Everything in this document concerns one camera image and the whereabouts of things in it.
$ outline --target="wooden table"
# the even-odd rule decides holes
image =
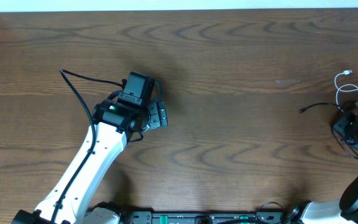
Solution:
[[[358,84],[358,9],[0,13],[0,223],[44,199],[88,130],[59,68],[165,91],[169,127],[125,148],[91,206],[254,210],[340,198],[358,176],[336,108],[298,114],[334,102],[337,73]],[[91,109],[117,89],[70,80]]]

